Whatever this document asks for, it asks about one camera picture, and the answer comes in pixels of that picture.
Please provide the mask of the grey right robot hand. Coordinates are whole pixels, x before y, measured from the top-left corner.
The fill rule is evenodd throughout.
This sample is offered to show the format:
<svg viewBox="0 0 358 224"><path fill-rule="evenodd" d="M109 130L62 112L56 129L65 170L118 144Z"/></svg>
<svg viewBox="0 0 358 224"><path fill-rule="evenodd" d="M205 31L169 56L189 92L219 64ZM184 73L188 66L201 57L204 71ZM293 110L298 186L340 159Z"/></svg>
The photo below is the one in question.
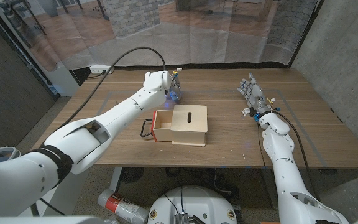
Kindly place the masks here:
<svg viewBox="0 0 358 224"><path fill-rule="evenodd" d="M263 115L272 112L272 106L265 97L260 85L257 83L252 73L249 78L243 78L238 87L238 92L246 99L248 108L247 114L258 121Z"/></svg>

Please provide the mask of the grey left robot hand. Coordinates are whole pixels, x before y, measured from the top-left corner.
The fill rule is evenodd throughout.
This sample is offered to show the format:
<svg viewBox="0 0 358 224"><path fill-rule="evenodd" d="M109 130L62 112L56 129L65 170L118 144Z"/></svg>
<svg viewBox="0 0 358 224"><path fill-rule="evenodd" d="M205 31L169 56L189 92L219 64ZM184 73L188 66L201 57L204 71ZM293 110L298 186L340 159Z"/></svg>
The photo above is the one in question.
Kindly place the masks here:
<svg viewBox="0 0 358 224"><path fill-rule="evenodd" d="M169 89L170 98L173 101L179 102L181 100L181 87L178 78L178 70L174 70L171 75L172 82Z"/></svg>

